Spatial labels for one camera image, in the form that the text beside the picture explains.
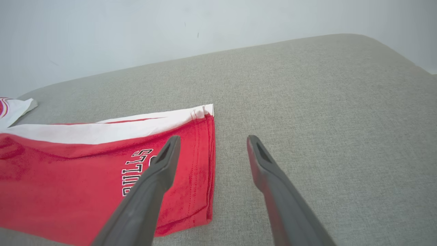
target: white wall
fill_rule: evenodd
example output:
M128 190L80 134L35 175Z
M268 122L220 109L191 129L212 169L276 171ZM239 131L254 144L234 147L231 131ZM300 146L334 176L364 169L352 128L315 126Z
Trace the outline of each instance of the white wall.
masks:
M0 0L0 96L333 33L375 38L437 74L437 0Z

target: white trim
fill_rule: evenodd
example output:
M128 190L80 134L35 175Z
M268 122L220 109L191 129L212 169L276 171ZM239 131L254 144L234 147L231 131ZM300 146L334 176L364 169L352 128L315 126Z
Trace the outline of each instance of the white trim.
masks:
M8 98L8 101L6 102L6 100L4 100L4 102L8 104L9 111L0 119L0 132L11 126L18 118L38 105L32 98L26 101Z
M203 106L190 109L189 111L182 110L173 116L169 112L165 113L167 113L165 118L112 124L24 124L4 129L0 131L0 134L14 134L27 139L61 144L102 144L159 134L180 127L196 118L201 119L205 117Z
M3 110L0 112L0 119L6 115L6 110L8 109L8 105L6 104L5 98L0 98L0 103L3 106Z
M114 118L114 119L106 119L106 120L99 121L97 123L110 123L110 122L126 121L126 120L164 118L164 117L169 117L169 116L175 116L178 114L185 114L185 113L191 112L193 110L203 110L204 114L210 114L210 115L214 116L214 105L207 104L207 105L194 107L191 109L179 109L179 110L166 111L166 112L156 112L156 113L139 114L139 115L132 115L132 116L127 116L127 117Z

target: folded clothing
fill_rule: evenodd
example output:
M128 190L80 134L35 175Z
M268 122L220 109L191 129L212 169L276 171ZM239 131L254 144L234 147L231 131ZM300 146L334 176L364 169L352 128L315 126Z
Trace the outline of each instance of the folded clothing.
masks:
M20 116L31 111L37 102L34 99L26 101L0 97L0 131L10 127Z
M166 141L181 137L155 236L212 220L212 105L72 125L0 131L0 227L89 245Z

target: gray sofa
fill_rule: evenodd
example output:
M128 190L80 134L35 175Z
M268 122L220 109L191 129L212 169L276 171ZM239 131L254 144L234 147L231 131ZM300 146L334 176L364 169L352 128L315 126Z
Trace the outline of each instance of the gray sofa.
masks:
M272 245L246 137L257 135L338 245L437 245L437 80L380 42L339 34L50 85L17 124L215 105L214 217L154 245ZM5 245L59 245L1 229Z

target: stitching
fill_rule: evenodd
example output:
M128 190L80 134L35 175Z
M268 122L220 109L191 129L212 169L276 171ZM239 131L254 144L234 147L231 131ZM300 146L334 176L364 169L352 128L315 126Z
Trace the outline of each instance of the stitching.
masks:
M197 148L199 149L200 148L200 130L199 130L199 126L198 126L198 124L197 124L197 122L194 124L195 126L196 126L196 128L197 128ZM199 150L197 150L197 160L196 160L196 174L197 174L197 172L198 172L198 165L199 165ZM196 191L197 191L197 182L196 182L196 187L195 187L195 189L194 189L194 197L196 197Z
M194 121L193 120L193 113L192 112L190 112L190 116L191 116L191 121ZM194 145L195 145L195 143L196 143L196 136L194 135ZM192 190L191 190L191 188L192 188L192 186L190 186L190 203L188 204L188 214L190 214L190 208L191 208L191 199L192 199L192 196L191 196Z

